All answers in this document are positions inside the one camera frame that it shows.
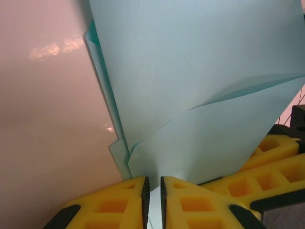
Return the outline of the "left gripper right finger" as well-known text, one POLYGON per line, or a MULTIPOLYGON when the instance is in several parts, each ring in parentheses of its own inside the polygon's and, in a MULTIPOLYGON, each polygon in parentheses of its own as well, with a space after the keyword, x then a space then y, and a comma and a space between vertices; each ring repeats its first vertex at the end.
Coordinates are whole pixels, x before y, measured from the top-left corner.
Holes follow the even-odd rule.
POLYGON ((184 180, 160 180, 164 229, 260 229, 261 221, 237 200, 184 180))

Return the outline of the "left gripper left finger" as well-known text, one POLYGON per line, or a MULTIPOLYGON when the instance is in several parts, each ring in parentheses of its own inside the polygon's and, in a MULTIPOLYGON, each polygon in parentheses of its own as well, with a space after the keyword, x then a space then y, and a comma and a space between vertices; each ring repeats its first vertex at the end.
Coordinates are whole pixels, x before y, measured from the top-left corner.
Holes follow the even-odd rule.
POLYGON ((47 229, 145 229, 150 181, 137 177, 69 202, 47 229))

